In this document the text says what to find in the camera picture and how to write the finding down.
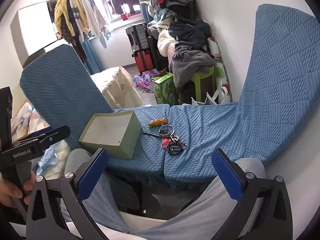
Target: pile of jewelry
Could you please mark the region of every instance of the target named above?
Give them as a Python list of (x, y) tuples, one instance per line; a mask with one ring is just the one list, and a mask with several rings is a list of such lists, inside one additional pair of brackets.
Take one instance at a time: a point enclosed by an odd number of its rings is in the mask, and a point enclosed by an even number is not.
[(159, 135), (146, 132), (142, 133), (160, 138), (162, 140), (161, 147), (166, 149), (172, 156), (177, 156), (188, 148), (186, 143), (180, 141), (179, 136), (174, 135), (174, 128), (168, 124), (161, 126)]

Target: yellow sweater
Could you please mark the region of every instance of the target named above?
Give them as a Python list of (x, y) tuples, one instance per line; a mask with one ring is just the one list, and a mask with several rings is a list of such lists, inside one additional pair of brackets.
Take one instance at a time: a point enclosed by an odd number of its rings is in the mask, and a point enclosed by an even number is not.
[(88, 32), (89, 32), (88, 19), (87, 19), (87, 16), (85, 14), (85, 10), (84, 10), (84, 7), (83, 7), (82, 0), (72, 0), (72, 1), (78, 7), (79, 14), (80, 14), (80, 19), (82, 20), (84, 27), (87, 28)]
[(68, 9), (67, 9), (67, 0), (58, 0), (56, 7), (54, 8), (54, 23), (56, 25), (57, 31), (62, 34), (61, 29), (61, 15), (64, 15), (68, 28), (71, 32), (71, 35), (74, 37), (75, 31), (69, 21)]

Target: finger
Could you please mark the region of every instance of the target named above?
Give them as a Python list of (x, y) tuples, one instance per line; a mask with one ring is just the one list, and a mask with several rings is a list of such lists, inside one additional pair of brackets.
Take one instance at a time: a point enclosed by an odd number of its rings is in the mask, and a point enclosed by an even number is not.
[(31, 191), (33, 189), (35, 181), (36, 181), (36, 175), (33, 171), (31, 171), (30, 179), (23, 184), (23, 188), (26, 191)]
[(29, 203), (30, 203), (30, 197), (31, 197), (31, 195), (28, 195), (28, 196), (26, 196), (26, 197), (24, 198), (24, 202), (25, 202), (27, 205), (29, 205)]
[(0, 192), (10, 197), (22, 198), (22, 192), (16, 185), (6, 179), (0, 180)]
[(9, 197), (8, 195), (0, 194), (0, 203), (2, 203), (3, 205), (5, 205), (7, 207), (14, 207), (12, 198)]

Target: green printed box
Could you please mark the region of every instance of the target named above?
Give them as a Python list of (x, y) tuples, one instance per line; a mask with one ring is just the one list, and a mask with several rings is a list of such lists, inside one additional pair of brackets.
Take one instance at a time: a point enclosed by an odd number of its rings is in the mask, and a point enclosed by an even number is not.
[(167, 73), (162, 77), (153, 77), (151, 82), (158, 105), (169, 104), (170, 106), (175, 106), (179, 104), (173, 83), (173, 74)]

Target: metal screw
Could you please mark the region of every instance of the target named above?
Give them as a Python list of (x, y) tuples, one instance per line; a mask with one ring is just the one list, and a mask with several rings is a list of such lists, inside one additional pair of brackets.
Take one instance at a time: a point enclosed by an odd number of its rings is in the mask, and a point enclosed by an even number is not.
[(248, 172), (245, 176), (246, 176), (248, 179), (253, 179), (253, 178), (254, 178), (254, 174), (251, 173), (251, 172)]
[(276, 176), (276, 180), (277, 180), (278, 182), (282, 182), (282, 181), (283, 181), (283, 178), (282, 178), (281, 176)]
[(42, 180), (43, 180), (43, 177), (42, 177), (42, 176), (39, 176), (39, 177), (36, 179), (37, 182), (41, 182)]
[(72, 172), (67, 172), (64, 176), (65, 176), (66, 179), (70, 179), (70, 178), (72, 178), (73, 173)]

